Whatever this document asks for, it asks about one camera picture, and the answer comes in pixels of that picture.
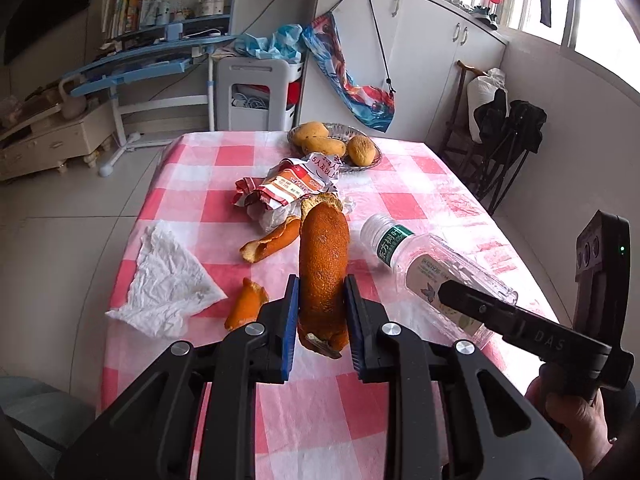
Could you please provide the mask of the right hand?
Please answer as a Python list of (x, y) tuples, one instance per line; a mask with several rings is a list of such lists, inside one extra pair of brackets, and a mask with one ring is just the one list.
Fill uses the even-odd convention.
[(584, 474), (590, 474), (612, 448), (601, 391), (592, 403), (580, 396), (543, 394), (541, 378), (528, 386), (525, 397), (538, 411), (546, 412), (557, 424), (564, 426), (568, 436), (563, 440), (576, 456)]

